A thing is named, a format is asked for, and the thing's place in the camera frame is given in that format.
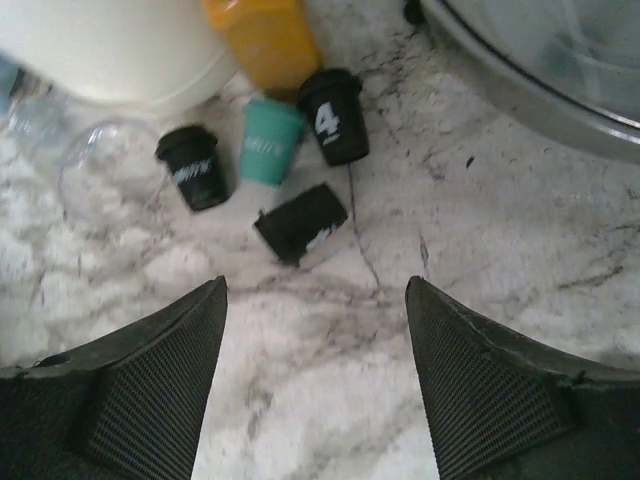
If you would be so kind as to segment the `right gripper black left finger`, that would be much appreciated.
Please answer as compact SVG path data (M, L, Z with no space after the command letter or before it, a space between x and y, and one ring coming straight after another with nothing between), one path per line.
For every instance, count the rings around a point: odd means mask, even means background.
M94 341L3 368L2 477L190 478L227 307L217 277Z

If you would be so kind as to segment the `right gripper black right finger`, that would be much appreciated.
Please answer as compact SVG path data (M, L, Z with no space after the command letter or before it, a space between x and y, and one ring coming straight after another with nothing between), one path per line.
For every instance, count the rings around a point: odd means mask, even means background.
M549 347L412 277L405 302L443 479L635 479L639 375Z

